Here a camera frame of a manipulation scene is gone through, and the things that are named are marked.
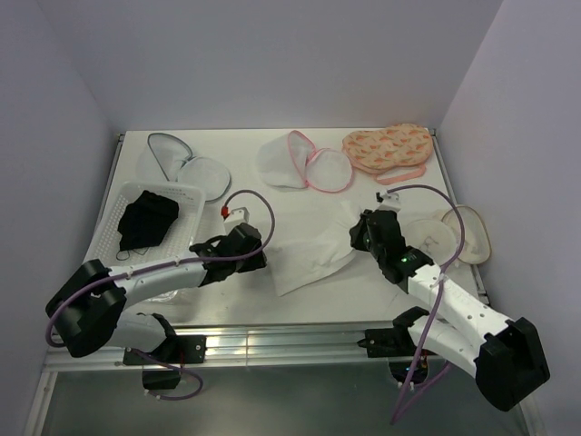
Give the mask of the pink trimmed mesh laundry bag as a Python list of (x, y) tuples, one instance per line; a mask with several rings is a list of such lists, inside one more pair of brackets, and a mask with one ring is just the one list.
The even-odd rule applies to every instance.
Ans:
[(318, 148), (297, 130), (263, 144), (255, 163), (262, 181), (277, 188), (340, 193), (350, 187), (354, 175), (344, 153)]

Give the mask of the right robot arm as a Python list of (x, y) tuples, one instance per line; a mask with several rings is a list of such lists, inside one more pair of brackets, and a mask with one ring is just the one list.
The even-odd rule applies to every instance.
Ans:
[(425, 304), (404, 311), (389, 328), (366, 330), (358, 345), (370, 358), (435, 353), (470, 375), (500, 411), (549, 380), (535, 325), (494, 311), (445, 277), (431, 258), (406, 244), (395, 212), (364, 211), (350, 242), (372, 255), (389, 282)]

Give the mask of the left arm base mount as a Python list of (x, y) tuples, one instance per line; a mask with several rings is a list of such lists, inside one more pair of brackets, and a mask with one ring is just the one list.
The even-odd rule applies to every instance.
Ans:
[[(204, 335), (177, 335), (166, 339), (152, 352), (126, 348), (123, 366), (142, 367), (142, 386), (148, 395), (164, 401), (183, 401), (201, 393), (203, 379), (189, 365), (204, 362)], [(190, 393), (176, 393), (181, 382), (193, 382)]]

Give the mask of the white bra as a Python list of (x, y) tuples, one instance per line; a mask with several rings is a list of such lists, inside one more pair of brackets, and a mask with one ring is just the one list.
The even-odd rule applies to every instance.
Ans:
[(276, 294), (296, 291), (348, 265), (355, 257), (350, 229), (361, 212), (355, 203), (344, 201), (320, 235), (271, 245), (267, 257)]

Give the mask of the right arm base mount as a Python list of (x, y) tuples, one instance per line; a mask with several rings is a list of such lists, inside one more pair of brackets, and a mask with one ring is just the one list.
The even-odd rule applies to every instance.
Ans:
[(387, 358), (392, 377), (397, 382), (405, 381), (416, 350), (405, 329), (367, 329), (357, 345), (366, 351), (370, 359)]

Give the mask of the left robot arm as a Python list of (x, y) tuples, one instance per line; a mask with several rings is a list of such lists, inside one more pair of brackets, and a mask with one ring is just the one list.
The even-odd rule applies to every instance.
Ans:
[(107, 267), (94, 259), (83, 263), (45, 307), (47, 333), (82, 358), (104, 346), (145, 352), (155, 362), (167, 362), (177, 351), (172, 326), (159, 314), (131, 314), (128, 308), (160, 294), (222, 282), (235, 273), (266, 266), (266, 239), (247, 223), (226, 235), (196, 243), (183, 257), (160, 263)]

